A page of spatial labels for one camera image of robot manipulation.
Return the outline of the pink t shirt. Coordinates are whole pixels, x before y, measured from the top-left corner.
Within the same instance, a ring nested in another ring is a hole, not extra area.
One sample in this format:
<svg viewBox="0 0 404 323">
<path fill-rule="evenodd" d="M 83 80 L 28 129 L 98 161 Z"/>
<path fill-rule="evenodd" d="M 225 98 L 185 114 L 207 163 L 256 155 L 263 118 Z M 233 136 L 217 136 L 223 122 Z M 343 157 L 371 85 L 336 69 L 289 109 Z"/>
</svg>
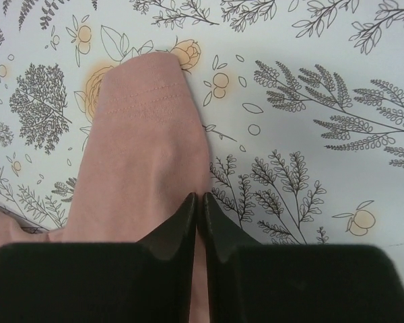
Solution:
<svg viewBox="0 0 404 323">
<path fill-rule="evenodd" d="M 134 242 L 209 182 L 209 150 L 178 59 L 136 57 L 102 78 L 63 229 L 29 234 L 0 212 L 8 242 Z"/>
</svg>

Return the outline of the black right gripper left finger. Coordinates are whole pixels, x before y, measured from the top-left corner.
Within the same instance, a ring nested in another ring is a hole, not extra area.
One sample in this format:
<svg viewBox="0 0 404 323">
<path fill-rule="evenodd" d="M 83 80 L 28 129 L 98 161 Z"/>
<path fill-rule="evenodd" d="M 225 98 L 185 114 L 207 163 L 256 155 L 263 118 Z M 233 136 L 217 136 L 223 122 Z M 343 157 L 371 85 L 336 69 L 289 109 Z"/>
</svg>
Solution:
<svg viewBox="0 0 404 323">
<path fill-rule="evenodd" d="M 0 247 L 0 322 L 188 322 L 197 195 L 134 243 Z"/>
</svg>

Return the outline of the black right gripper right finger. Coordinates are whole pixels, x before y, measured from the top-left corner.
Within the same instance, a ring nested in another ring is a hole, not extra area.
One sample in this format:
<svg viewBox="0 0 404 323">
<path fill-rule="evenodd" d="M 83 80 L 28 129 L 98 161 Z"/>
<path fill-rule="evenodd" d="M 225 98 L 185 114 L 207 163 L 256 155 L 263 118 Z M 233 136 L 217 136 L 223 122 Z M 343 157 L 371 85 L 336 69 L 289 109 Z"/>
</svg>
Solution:
<svg viewBox="0 0 404 323">
<path fill-rule="evenodd" d="M 262 244 L 203 197 L 212 322 L 404 322 L 393 262 L 368 245 Z"/>
</svg>

